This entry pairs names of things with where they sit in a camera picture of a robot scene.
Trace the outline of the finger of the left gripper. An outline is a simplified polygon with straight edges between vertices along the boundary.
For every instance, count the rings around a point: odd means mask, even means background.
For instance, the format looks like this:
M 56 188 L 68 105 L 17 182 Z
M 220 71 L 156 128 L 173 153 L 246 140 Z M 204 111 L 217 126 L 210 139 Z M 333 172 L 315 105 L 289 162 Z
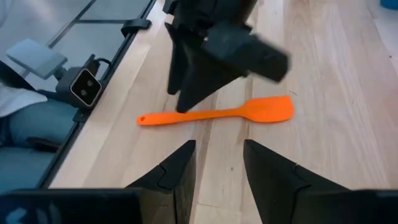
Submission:
M 165 28 L 172 40 L 172 60 L 170 63 L 167 93 L 175 95 L 181 89 L 188 61 L 183 47 L 183 40 L 178 29 L 169 23 L 165 23 Z
M 199 45 L 183 41 L 183 50 L 188 60 L 184 73 L 176 111 L 186 113 L 208 96 L 248 72 L 217 59 Z

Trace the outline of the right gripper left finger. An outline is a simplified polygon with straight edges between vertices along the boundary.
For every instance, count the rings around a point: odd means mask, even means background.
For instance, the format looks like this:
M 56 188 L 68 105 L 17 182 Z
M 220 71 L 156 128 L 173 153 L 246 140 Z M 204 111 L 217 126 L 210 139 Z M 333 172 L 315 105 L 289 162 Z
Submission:
M 189 140 L 125 188 L 12 190 L 0 224 L 189 224 L 196 161 Z

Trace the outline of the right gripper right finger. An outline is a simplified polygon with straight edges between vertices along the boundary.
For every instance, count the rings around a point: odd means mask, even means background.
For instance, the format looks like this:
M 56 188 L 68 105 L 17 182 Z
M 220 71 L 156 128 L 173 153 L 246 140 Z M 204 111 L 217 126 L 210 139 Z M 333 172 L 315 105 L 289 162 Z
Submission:
M 398 224 L 398 190 L 350 190 L 247 139 L 244 165 L 263 224 Z

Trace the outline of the orange silicone spatula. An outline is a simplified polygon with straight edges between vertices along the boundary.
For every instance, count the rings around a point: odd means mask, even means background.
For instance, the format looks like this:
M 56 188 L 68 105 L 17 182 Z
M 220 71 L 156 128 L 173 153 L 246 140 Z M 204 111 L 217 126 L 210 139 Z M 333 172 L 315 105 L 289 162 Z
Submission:
M 149 113 L 139 116 L 136 122 L 140 126 L 159 126 L 203 119 L 238 116 L 258 123 L 276 123 L 287 121 L 291 119 L 293 115 L 294 104 L 289 96 L 271 96 L 267 98 L 253 98 L 238 108 L 225 110 L 193 111 L 186 113 Z

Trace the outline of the person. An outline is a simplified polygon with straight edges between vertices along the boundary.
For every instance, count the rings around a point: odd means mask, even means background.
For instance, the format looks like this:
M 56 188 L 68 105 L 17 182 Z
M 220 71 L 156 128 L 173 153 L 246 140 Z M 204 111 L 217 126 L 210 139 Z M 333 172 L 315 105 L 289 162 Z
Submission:
M 0 60 L 0 194 L 36 188 L 74 125 L 77 108 L 17 86 Z

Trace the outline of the grey flat box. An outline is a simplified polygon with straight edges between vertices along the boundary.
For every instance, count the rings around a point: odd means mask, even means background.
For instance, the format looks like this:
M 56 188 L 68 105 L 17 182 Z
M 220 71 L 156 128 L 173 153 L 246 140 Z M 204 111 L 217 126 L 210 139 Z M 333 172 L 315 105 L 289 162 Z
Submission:
M 31 39 L 17 43 L 6 51 L 6 55 L 14 63 L 43 80 L 60 71 L 68 61 L 63 54 Z

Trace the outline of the teal blue plastic bin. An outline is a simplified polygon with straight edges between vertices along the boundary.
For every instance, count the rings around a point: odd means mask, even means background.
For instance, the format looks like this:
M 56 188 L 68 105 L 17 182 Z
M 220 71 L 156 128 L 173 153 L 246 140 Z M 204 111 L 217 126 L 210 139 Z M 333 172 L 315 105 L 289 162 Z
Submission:
M 398 10 L 398 0 L 380 0 L 380 5 L 386 9 Z

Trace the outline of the black table frame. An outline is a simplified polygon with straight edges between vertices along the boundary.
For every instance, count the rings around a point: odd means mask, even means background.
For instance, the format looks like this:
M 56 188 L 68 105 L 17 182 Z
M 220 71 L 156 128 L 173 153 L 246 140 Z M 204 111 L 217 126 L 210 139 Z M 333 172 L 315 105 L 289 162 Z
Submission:
M 127 9 L 129 17 L 127 19 L 85 19 L 84 15 L 93 7 L 93 5 L 100 1 L 102 0 L 90 0 L 76 18 L 74 18 L 66 28 L 62 29 L 61 33 L 51 41 L 49 47 L 54 48 L 70 32 L 70 30 L 73 29 L 74 26 L 117 26 L 118 31 L 116 34 L 122 36 L 123 41 L 118 44 L 118 50 L 115 51 L 113 57 L 108 62 L 105 61 L 104 56 L 99 57 L 93 50 L 90 51 L 90 55 L 94 54 L 95 60 L 99 62 L 99 69 L 96 72 L 96 78 L 101 82 L 102 87 L 106 88 L 110 79 L 119 67 L 119 64 L 125 56 L 128 48 L 134 42 L 137 33 L 151 27 L 152 23 L 147 19 L 147 17 L 156 0 L 110 0 L 112 4 L 121 2 L 123 4 L 123 8 Z M 55 157 L 41 178 L 38 187 L 46 189 L 51 185 L 58 173 L 58 170 L 62 166 L 62 163 L 70 152 L 76 138 L 79 136 L 86 121 L 90 117 L 91 112 L 91 109 L 82 108 L 75 113 L 73 117 L 74 124 L 71 127 L 67 138 L 61 146 L 58 147 Z

